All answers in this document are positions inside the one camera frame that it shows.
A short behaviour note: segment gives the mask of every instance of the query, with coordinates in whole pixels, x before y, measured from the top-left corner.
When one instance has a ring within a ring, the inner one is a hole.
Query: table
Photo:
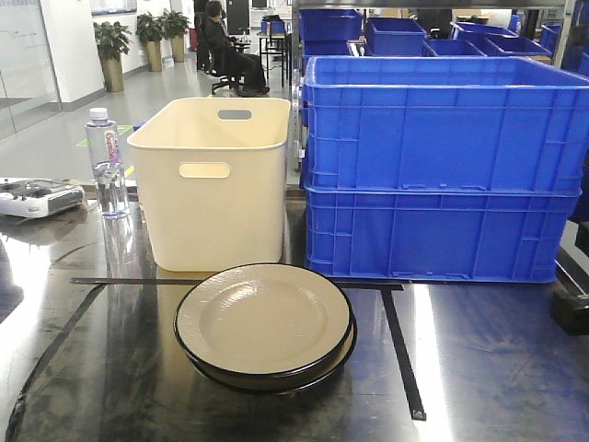
[[[291,34],[258,32],[256,34],[260,43],[260,57],[266,56],[266,78],[270,80],[270,56],[280,58],[280,79],[284,87],[284,78],[288,78],[289,85],[292,78],[291,72]]]
[[[304,261],[305,207],[287,192],[283,262]],[[589,338],[550,319],[554,285],[338,283],[358,322],[339,374],[288,396],[217,385],[191,366],[173,327],[208,274],[158,268],[143,212],[131,208],[120,220],[89,204],[0,227],[0,272],[30,280],[0,327],[3,428],[23,390],[6,441],[554,442],[589,432]],[[77,277],[131,280],[70,284]],[[403,382],[411,370],[416,390]],[[416,394],[425,422],[410,413]]]

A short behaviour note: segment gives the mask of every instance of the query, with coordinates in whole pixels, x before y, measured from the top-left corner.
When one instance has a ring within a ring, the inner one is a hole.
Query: white plastic bin
[[[160,267],[280,260],[289,112],[285,99],[176,99],[129,137]]]

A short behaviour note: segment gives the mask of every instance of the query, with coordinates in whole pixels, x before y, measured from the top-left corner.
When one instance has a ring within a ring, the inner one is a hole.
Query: blue plastic crate
[[[581,59],[581,66],[579,67],[579,74],[582,76],[589,76],[589,53],[584,52]]]
[[[316,55],[352,55],[347,41],[305,41],[303,43],[303,75],[309,58]]]
[[[468,40],[429,40],[423,42],[424,57],[440,57],[448,55],[487,56]]]
[[[427,32],[410,18],[369,18],[366,46],[375,55],[421,55]]]
[[[503,35],[505,37],[517,37],[515,32],[506,28],[491,25],[479,25],[477,23],[465,23],[454,21],[452,25],[451,38],[454,40],[468,40],[479,49],[483,49],[484,38],[487,35]]]
[[[326,276],[547,283],[577,196],[306,189],[306,265]]]
[[[552,54],[526,37],[502,37],[501,35],[488,35],[481,48],[487,55],[495,57],[533,56]]]
[[[517,31],[519,30],[518,29],[519,27],[520,27],[519,16],[517,14],[512,14],[512,17],[509,20],[509,25],[507,26],[507,28],[511,32],[517,33]]]
[[[560,25],[542,25],[540,28],[540,40],[538,43],[550,54],[553,54],[559,40]]]
[[[362,16],[355,9],[301,9],[303,41],[356,40],[362,30]]]
[[[519,57],[313,57],[309,185],[576,194],[589,79]]]
[[[270,31],[272,34],[284,34],[285,27],[284,22],[282,20],[273,20],[273,21],[261,21],[261,31],[266,33],[268,32],[268,24],[270,23]]]

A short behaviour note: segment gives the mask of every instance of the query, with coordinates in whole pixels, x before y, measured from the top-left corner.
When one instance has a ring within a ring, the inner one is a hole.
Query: stacked plates
[[[182,299],[174,326],[204,375],[234,389],[273,393],[327,378],[348,359],[357,333],[338,287],[282,264],[210,277]]]

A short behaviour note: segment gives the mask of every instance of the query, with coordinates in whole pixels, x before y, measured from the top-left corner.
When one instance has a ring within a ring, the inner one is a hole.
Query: bottle cap
[[[107,108],[92,108],[90,109],[90,118],[92,120],[107,120],[109,111]]]

